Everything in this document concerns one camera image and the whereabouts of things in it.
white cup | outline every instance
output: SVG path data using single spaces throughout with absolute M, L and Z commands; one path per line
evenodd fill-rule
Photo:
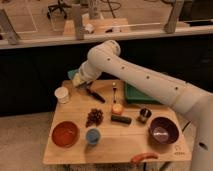
M 86 24 L 86 26 L 85 26 L 85 30 L 88 31 L 88 33 L 91 34 L 91 33 L 94 32 L 95 27 L 94 27 L 92 24 L 88 23 L 88 24 Z
M 66 87 L 57 88 L 54 94 L 61 104 L 67 103 L 70 99 L 69 91 Z

blue cup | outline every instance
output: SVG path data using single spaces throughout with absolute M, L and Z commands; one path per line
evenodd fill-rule
M 98 144 L 98 141 L 100 140 L 100 138 L 101 138 L 101 134 L 95 128 L 88 130 L 86 133 L 86 140 L 87 140 L 87 143 L 90 145 Z

red handle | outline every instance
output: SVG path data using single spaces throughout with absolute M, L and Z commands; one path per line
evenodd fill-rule
M 139 164 L 145 159 L 158 159 L 158 155 L 156 153 L 141 153 L 132 157 L 131 163 Z

wooden table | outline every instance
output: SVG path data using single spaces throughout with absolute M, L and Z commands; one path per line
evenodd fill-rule
M 126 18 L 116 18 L 116 19 L 83 19 L 83 25 L 92 24 L 95 28 L 93 34 L 106 34 L 106 30 L 109 30 L 116 24 L 116 26 L 120 26 L 121 32 L 131 32 L 129 23 Z M 67 20 L 64 26 L 63 35 L 74 36 L 75 28 L 73 24 L 73 20 Z
M 113 82 L 116 82 L 118 87 L 116 100 L 125 106 L 123 116 L 132 118 L 130 125 L 110 121 L 113 104 Z M 141 105 L 127 105 L 125 103 L 122 81 L 97 80 L 93 83 L 92 89 L 106 99 L 105 104 L 86 95 L 84 89 L 74 88 L 71 81 L 64 81 L 63 86 L 69 89 L 71 99 L 66 104 L 57 104 L 44 154 L 44 164 L 129 162 L 134 155 L 143 152 L 156 152 L 159 155 L 157 160 L 149 159 L 145 160 L 146 162 L 189 161 L 191 159 L 191 153 L 181 133 L 176 115 L 170 108 L 162 105 L 142 105 L 152 111 L 151 118 L 147 124 L 143 125 L 137 121 Z M 85 134 L 91 128 L 85 127 L 87 115 L 91 108 L 101 109 L 104 113 L 104 120 L 97 127 L 101 132 L 101 140 L 95 147 L 87 145 L 85 140 Z M 159 145 L 150 138 L 148 126 L 151 120 L 157 116 L 166 116 L 178 126 L 180 136 L 174 144 Z M 78 141 L 70 148 L 60 148 L 51 139 L 53 128 L 62 121 L 72 121 L 80 129 Z

bowl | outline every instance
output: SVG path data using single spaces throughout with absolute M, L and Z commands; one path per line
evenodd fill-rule
M 52 140 L 59 147 L 71 147 L 78 139 L 79 129 L 70 121 L 56 125 L 52 132 Z
M 174 122 L 166 117 L 152 120 L 149 128 L 150 135 L 160 144 L 172 144 L 177 141 L 179 131 Z
M 101 134 L 95 128 L 88 130 L 86 133 L 86 140 L 89 145 L 97 145 L 100 138 L 101 138 Z

